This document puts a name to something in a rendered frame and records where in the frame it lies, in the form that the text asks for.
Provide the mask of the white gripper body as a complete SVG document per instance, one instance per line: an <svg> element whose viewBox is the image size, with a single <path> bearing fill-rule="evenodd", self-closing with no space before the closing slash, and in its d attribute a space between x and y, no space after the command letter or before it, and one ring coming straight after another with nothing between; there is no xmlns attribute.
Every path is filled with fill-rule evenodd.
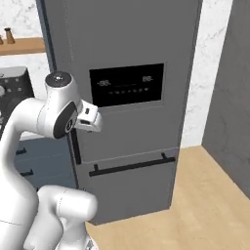
<svg viewBox="0 0 250 250"><path fill-rule="evenodd" d="M77 116L77 128L85 131L100 132L103 128L101 115L96 111L83 111Z"/></svg>

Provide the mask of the grey fridge drawer front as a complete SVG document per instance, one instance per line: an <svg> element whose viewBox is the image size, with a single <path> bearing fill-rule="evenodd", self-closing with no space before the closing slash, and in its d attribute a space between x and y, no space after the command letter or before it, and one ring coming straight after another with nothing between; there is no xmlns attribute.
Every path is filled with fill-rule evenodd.
<svg viewBox="0 0 250 250"><path fill-rule="evenodd" d="M160 159L162 152L168 157L175 156L176 161L89 176L94 164L98 164L100 169L112 168ZM98 199L98 211L91 223L96 226L168 209L172 202L178 156L179 150L173 147L78 165L79 186Z"/></svg>

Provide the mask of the grey fridge door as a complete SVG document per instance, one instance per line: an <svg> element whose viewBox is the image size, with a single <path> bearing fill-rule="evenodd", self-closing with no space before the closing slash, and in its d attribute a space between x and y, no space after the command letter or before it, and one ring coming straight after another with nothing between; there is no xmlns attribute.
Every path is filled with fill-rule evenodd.
<svg viewBox="0 0 250 250"><path fill-rule="evenodd" d="M84 162L180 144L202 0L65 0L71 72L104 127Z"/></svg>

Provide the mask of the grey fridge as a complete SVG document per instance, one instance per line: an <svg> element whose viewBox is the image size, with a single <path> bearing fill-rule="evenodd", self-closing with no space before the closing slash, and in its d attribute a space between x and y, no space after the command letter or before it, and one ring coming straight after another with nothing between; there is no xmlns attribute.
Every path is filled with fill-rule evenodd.
<svg viewBox="0 0 250 250"><path fill-rule="evenodd" d="M100 225L170 207L203 0L36 0L52 70L98 107L69 135Z"/></svg>

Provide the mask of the blue drawer front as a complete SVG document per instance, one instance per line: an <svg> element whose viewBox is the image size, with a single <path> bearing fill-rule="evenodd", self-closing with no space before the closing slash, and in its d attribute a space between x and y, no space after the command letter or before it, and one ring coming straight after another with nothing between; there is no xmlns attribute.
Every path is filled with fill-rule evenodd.
<svg viewBox="0 0 250 250"><path fill-rule="evenodd" d="M59 140L40 138L20 141L18 150L23 149L24 147L26 149L26 153L16 155L16 162L23 162L31 159L50 156L59 156L63 160L68 162L71 161L67 138L62 138Z"/></svg>
<svg viewBox="0 0 250 250"><path fill-rule="evenodd" d="M57 185L68 188L75 188L73 174L63 167L57 169L50 165L40 165L34 161L18 162L16 165L20 173L33 170L34 175L25 177L36 189L45 185Z"/></svg>

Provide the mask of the black kitchen appliance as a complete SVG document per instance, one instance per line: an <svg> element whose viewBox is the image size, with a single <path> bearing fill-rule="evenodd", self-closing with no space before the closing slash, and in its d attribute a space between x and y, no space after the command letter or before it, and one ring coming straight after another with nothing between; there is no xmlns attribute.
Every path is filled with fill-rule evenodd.
<svg viewBox="0 0 250 250"><path fill-rule="evenodd" d="M0 139L15 107L34 93L25 66L0 68Z"/></svg>

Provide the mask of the wooden wall shelf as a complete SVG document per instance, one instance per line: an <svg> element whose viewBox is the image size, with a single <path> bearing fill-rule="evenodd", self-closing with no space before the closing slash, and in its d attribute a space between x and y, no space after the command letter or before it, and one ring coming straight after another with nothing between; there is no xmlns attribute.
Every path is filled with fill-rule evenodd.
<svg viewBox="0 0 250 250"><path fill-rule="evenodd" d="M0 44L0 56L45 53L45 43L42 38L19 38L14 44L8 44L4 39Z"/></svg>

